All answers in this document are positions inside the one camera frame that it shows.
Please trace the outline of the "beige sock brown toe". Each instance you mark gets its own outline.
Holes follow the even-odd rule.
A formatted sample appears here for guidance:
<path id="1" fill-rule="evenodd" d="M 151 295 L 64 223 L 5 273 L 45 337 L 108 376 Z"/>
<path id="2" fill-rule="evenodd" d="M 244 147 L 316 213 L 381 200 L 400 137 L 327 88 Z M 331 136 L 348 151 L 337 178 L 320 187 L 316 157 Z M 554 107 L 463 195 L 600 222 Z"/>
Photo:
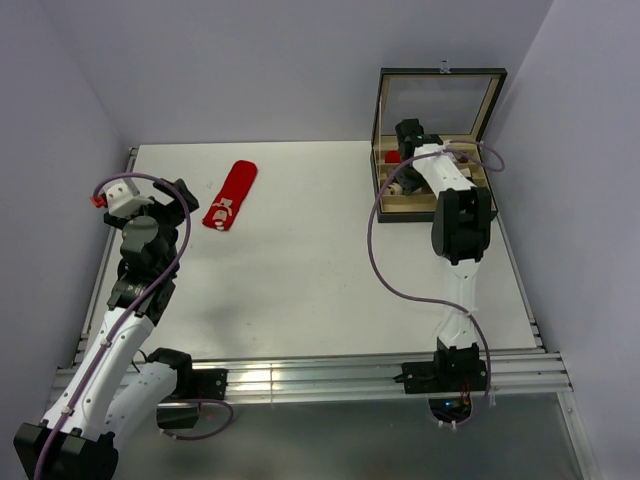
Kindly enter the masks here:
<path id="1" fill-rule="evenodd" d="M 400 184 L 392 183 L 385 189 L 384 194 L 388 196 L 403 195 L 404 190 Z"/>

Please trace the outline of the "red sock white pattern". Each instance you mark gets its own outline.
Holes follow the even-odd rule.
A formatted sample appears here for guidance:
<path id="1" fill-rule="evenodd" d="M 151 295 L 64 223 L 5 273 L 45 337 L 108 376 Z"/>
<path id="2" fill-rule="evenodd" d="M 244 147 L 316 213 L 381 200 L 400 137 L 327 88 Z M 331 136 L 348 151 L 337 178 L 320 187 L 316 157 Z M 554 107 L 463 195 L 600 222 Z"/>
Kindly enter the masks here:
<path id="1" fill-rule="evenodd" d="M 257 174 L 258 168 L 255 163 L 247 160 L 236 161 L 203 217 L 202 225 L 218 231 L 230 230 Z"/>

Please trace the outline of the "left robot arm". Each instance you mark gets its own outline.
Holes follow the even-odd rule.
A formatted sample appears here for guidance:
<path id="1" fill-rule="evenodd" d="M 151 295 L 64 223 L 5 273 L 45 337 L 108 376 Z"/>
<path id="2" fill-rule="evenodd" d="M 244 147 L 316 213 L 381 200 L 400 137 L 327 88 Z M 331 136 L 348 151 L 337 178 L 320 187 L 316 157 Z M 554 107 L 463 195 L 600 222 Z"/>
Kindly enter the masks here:
<path id="1" fill-rule="evenodd" d="M 164 204 L 140 193 L 138 173 L 101 181 L 91 195 L 105 224 L 121 233 L 117 280 L 98 335 L 72 380 L 38 424 L 22 424 L 13 440 L 30 479 L 110 479 L 125 436 L 166 397 L 183 399 L 195 386 L 188 354 L 152 352 L 126 388 L 135 354 L 158 325 L 175 291 L 179 262 L 199 207 L 186 183 L 154 176 Z"/>

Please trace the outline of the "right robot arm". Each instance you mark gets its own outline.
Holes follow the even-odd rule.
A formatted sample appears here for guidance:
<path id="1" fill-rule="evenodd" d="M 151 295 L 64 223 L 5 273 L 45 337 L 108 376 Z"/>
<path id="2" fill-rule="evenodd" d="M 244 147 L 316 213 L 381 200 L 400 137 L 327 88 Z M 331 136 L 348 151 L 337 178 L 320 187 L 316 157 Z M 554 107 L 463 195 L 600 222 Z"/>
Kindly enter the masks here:
<path id="1" fill-rule="evenodd" d="M 444 262 L 451 312 L 437 337 L 432 370 L 435 383 L 452 390 L 468 373 L 486 375 L 472 315 L 476 278 L 491 237 L 491 194 L 464 176 L 449 145 L 426 134 L 417 119 L 400 121 L 395 133 L 401 159 L 411 161 L 396 179 L 406 191 L 425 184 L 436 197 L 431 243 Z"/>

